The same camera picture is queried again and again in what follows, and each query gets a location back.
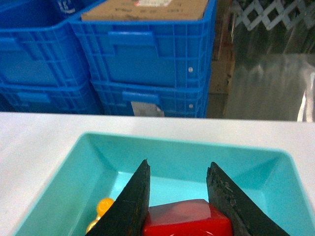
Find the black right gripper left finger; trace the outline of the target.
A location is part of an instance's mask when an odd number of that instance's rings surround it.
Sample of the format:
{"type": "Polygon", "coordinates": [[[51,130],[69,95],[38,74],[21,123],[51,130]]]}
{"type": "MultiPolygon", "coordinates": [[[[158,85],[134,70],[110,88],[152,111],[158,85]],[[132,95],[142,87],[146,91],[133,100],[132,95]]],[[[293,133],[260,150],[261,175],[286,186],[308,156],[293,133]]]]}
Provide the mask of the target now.
{"type": "Polygon", "coordinates": [[[87,236],[139,236],[148,213],[151,170],[144,159],[116,201],[87,236]]]}

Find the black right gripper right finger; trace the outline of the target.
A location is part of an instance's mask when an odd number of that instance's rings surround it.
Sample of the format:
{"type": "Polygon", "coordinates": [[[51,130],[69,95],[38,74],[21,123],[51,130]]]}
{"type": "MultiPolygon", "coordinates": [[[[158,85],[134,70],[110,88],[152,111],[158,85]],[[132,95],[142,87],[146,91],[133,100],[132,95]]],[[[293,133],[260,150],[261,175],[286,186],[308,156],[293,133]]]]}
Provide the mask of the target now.
{"type": "Polygon", "coordinates": [[[206,183],[210,204],[231,221],[234,236],[288,235],[216,162],[207,169],[206,183]]]}

